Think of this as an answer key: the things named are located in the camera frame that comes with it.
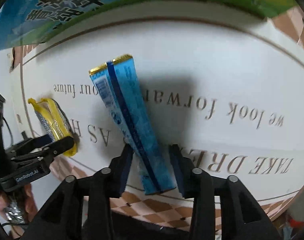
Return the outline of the person's left hand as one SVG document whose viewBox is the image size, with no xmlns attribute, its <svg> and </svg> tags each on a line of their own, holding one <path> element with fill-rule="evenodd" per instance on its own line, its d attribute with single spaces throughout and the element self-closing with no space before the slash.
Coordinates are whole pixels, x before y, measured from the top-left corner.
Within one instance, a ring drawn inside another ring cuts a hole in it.
<svg viewBox="0 0 304 240">
<path fill-rule="evenodd" d="M 11 239 L 18 239 L 24 233 L 19 224 L 28 224 L 38 213 L 32 185 L 27 184 L 15 192 L 0 194 L 0 216 L 9 223 Z"/>
</svg>

